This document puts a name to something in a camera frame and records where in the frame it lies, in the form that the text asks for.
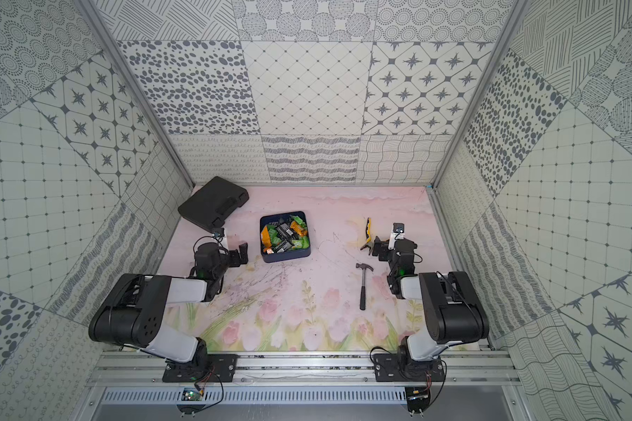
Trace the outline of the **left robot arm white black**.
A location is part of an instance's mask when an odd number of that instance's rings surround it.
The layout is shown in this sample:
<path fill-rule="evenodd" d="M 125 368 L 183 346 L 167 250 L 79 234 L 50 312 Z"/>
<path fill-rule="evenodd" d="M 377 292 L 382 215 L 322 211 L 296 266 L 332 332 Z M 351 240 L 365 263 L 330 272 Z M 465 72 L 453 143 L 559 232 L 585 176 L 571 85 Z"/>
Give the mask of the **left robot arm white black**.
<path fill-rule="evenodd" d="M 179 303 L 209 303 L 223 289 L 225 273 L 249 262 L 246 243 L 229 250 L 219 242 L 198 246 L 188 277 L 124 274 L 91 319 L 91 340 L 137 348 L 178 368 L 204 369 L 207 345 L 164 322 L 165 310 Z"/>

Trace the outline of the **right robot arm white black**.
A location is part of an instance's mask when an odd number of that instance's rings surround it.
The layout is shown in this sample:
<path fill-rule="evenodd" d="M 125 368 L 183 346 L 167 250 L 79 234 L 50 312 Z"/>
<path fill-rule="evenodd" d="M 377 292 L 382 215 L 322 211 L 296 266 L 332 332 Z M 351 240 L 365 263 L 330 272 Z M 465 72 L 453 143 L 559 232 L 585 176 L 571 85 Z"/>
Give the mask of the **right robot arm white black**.
<path fill-rule="evenodd" d="M 389 264 L 391 294 L 419 301 L 423 308 L 424 327 L 403 338 L 398 348 L 398 367 L 404 375 L 435 368 L 444 351 L 484 340 L 490 331 L 469 275 L 463 271 L 418 273 L 416 248 L 412 240 L 400 238 L 375 239 L 371 246 L 371 254 Z"/>

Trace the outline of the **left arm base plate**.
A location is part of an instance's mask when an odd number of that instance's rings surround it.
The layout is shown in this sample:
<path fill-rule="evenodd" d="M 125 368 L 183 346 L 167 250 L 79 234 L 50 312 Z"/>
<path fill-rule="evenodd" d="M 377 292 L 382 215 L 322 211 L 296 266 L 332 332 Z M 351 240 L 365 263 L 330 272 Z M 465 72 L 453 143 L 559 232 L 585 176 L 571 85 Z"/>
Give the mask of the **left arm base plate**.
<path fill-rule="evenodd" d="M 165 383 L 195 383 L 220 380 L 233 382 L 238 354 L 208 354 L 202 362 L 167 361 L 162 381 Z"/>

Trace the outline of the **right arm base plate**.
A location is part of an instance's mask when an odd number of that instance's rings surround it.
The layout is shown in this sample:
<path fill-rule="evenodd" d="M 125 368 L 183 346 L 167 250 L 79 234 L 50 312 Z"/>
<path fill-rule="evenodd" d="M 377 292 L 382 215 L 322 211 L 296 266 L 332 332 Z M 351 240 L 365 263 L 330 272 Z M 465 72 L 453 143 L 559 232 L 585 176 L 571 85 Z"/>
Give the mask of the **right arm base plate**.
<path fill-rule="evenodd" d="M 370 359 L 377 382 L 443 382 L 446 377 L 440 361 L 402 360 L 388 353 L 375 353 Z"/>

